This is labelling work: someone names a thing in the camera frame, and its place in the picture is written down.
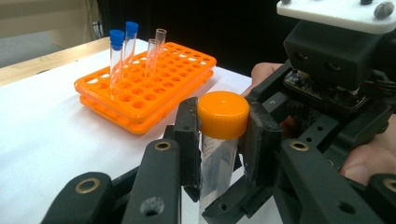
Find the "orange screw cap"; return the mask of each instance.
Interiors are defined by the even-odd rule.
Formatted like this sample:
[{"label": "orange screw cap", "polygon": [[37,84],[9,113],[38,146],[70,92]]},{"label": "orange screw cap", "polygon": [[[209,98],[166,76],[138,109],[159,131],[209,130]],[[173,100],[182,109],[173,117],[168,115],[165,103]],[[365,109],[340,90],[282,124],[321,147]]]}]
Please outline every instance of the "orange screw cap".
[{"label": "orange screw cap", "polygon": [[248,123],[247,100],[233,92],[212,91],[198,102],[201,132],[206,136],[223,140],[241,136]]}]

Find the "centrifuge tube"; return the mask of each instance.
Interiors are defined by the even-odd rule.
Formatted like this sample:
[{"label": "centrifuge tube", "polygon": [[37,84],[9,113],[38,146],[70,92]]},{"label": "centrifuge tube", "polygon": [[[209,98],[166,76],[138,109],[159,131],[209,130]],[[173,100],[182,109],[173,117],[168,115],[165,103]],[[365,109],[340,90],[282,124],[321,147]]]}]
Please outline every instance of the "centrifuge tube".
[{"label": "centrifuge tube", "polygon": [[159,46],[159,54],[163,53],[163,45],[165,44],[165,39],[166,39],[166,30],[158,28],[155,31],[155,39],[160,41],[160,46]]},{"label": "centrifuge tube", "polygon": [[146,55],[146,71],[144,77],[144,85],[148,85],[149,80],[154,76],[155,70],[157,69],[158,61],[158,48],[160,41],[157,39],[148,40],[148,51]]},{"label": "centrifuge tube", "polygon": [[110,30],[110,91],[113,94],[117,83],[122,82],[122,46],[124,32]]},{"label": "centrifuge tube", "polygon": [[233,92],[212,91],[198,102],[201,120],[201,189],[199,223],[205,209],[231,184],[238,138],[247,127],[247,100]]},{"label": "centrifuge tube", "polygon": [[134,45],[136,42],[137,29],[139,25],[132,21],[127,21],[125,25],[125,47],[123,53],[123,64],[128,66],[134,61]]}]

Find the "metal hole insert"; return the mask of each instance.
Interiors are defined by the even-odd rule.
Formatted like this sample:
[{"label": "metal hole insert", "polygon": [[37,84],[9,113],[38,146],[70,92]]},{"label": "metal hole insert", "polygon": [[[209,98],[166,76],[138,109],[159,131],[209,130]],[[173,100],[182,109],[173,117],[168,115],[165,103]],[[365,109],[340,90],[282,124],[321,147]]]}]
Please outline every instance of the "metal hole insert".
[{"label": "metal hole insert", "polygon": [[145,217],[155,217],[163,212],[164,207],[162,198],[151,197],[140,204],[140,213]]},{"label": "metal hole insert", "polygon": [[330,164],[330,166],[334,166],[334,162],[332,160],[327,160]]},{"label": "metal hole insert", "polygon": [[100,180],[98,178],[88,178],[80,181],[75,188],[75,191],[79,194],[86,194],[96,190],[100,185]]},{"label": "metal hole insert", "polygon": [[384,185],[396,193],[396,179],[386,178],[384,179]]},{"label": "metal hole insert", "polygon": [[298,141],[290,142],[290,146],[298,151],[307,151],[309,149],[306,143]]},{"label": "metal hole insert", "polygon": [[154,147],[157,150],[164,151],[164,150],[168,150],[169,148],[171,148],[171,144],[169,142],[159,142],[159,143],[155,144]]}]

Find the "orange test tube rack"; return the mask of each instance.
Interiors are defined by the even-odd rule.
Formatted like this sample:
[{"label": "orange test tube rack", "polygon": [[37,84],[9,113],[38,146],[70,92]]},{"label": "orange test tube rack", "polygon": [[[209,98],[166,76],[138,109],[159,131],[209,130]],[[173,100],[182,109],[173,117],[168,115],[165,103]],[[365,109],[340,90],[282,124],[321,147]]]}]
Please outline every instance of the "orange test tube rack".
[{"label": "orange test tube rack", "polygon": [[81,103],[131,133],[143,134],[213,76],[216,59],[168,42],[156,72],[145,77],[146,52],[122,68],[122,81],[110,89],[109,67],[75,82]]}]

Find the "finger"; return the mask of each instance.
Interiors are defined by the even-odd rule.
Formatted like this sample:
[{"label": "finger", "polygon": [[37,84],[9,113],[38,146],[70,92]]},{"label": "finger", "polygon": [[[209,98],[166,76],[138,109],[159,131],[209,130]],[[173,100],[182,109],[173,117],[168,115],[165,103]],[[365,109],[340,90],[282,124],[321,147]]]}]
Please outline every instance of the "finger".
[{"label": "finger", "polygon": [[349,154],[341,175],[367,185],[370,177],[376,174],[396,174],[396,156],[383,147],[364,145]]},{"label": "finger", "polygon": [[247,96],[250,91],[262,83],[266,78],[275,72],[282,63],[258,63],[251,70],[251,85],[241,94]]},{"label": "finger", "polygon": [[396,117],[392,115],[384,133],[350,152],[340,174],[364,185],[367,185],[372,175],[396,174],[395,134]]},{"label": "finger", "polygon": [[286,138],[295,138],[301,134],[301,123],[292,116],[288,116],[283,120],[280,123],[280,127],[283,129],[283,136]]}]

